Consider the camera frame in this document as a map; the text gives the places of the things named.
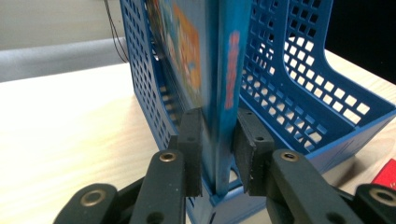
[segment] colorful book cover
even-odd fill
[[[185,109],[203,109],[207,184],[225,195],[251,2],[148,0],[148,4],[152,33],[173,68]]]

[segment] blue plastic basket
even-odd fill
[[[145,1],[120,4],[134,91],[164,149],[184,106],[156,53]],[[320,172],[350,158],[396,116],[393,104],[327,64],[331,8],[330,0],[253,0],[240,94],[241,106],[260,117],[278,147],[305,154]],[[191,221],[232,223],[264,207],[264,198],[243,194],[239,180],[230,186],[222,199],[208,188],[203,198],[189,198]]]

